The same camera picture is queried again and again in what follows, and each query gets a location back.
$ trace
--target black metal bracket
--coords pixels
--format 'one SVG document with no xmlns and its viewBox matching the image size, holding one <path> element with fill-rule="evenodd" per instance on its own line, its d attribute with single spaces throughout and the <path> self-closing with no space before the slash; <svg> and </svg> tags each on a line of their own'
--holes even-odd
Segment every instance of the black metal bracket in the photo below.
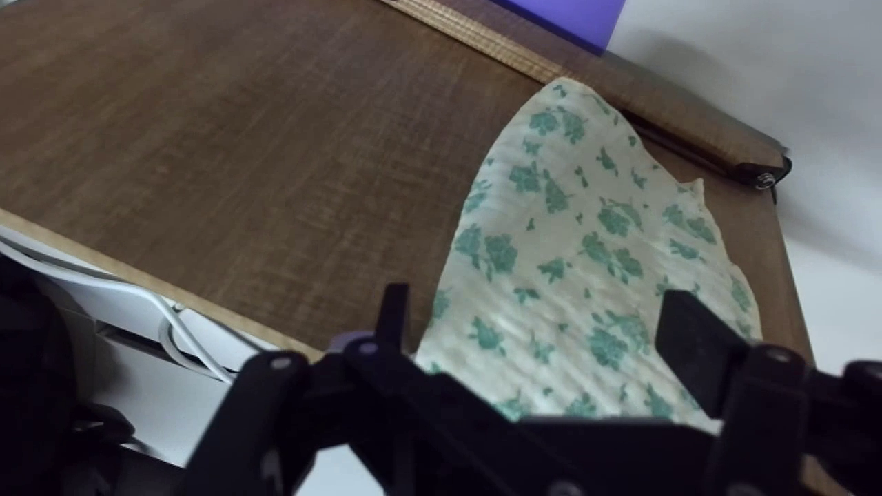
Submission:
<svg viewBox="0 0 882 496">
<path fill-rule="evenodd" d="M 783 346 L 745 343 L 690 291 L 666 291 L 657 346 L 708 415 L 724 419 L 719 437 L 658 419 L 513 423 L 395 346 L 404 299 L 404 286 L 389 286 L 378 337 L 356 339 L 315 367 L 297 353 L 250 357 L 180 494 L 293 494 L 318 448 L 336 443 L 351 443 L 398 496 L 788 496 L 808 494 L 800 481 L 806 452 L 843 484 L 882 489 L 879 364 L 855 364 L 843 381 L 819 374 Z"/>
</svg>

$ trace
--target fabric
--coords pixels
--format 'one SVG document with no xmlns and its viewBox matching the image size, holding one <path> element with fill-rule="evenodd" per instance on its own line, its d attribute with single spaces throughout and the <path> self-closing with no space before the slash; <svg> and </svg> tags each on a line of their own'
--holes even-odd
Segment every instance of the fabric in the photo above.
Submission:
<svg viewBox="0 0 882 496">
<path fill-rule="evenodd" d="M 595 91 L 553 80 L 473 179 L 417 364 L 509 419 L 706 423 L 654 349 L 665 288 L 690 288 L 745 339 L 761 337 L 702 182 L 676 182 Z"/>
</svg>

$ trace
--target purple object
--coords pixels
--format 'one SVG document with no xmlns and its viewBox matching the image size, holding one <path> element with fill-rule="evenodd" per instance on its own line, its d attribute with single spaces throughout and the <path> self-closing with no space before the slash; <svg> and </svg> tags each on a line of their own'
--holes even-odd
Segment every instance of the purple object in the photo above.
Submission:
<svg viewBox="0 0 882 496">
<path fill-rule="evenodd" d="M 607 50 L 626 0 L 498 0 L 592 50 Z"/>
</svg>

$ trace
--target black bag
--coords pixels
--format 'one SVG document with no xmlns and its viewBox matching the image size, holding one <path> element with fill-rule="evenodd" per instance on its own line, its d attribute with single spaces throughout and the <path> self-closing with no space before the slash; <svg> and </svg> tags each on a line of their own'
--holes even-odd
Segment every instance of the black bag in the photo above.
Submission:
<svg viewBox="0 0 882 496">
<path fill-rule="evenodd" d="M 0 494 L 70 494 L 72 466 L 100 473 L 90 494 L 111 494 L 108 461 L 129 437 L 133 423 L 114 407 L 78 403 L 59 309 L 31 269 L 0 255 Z"/>
</svg>

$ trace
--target green floral fabric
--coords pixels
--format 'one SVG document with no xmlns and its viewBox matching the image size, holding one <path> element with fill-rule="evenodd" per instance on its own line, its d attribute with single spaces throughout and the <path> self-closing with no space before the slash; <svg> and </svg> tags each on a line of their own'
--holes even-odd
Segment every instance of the green floral fabric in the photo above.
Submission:
<svg viewBox="0 0 882 496">
<path fill-rule="evenodd" d="M 654 349 L 665 288 L 761 339 L 702 182 L 676 182 L 628 120 L 553 80 L 501 130 L 465 195 L 417 361 L 509 419 L 706 415 Z"/>
</svg>

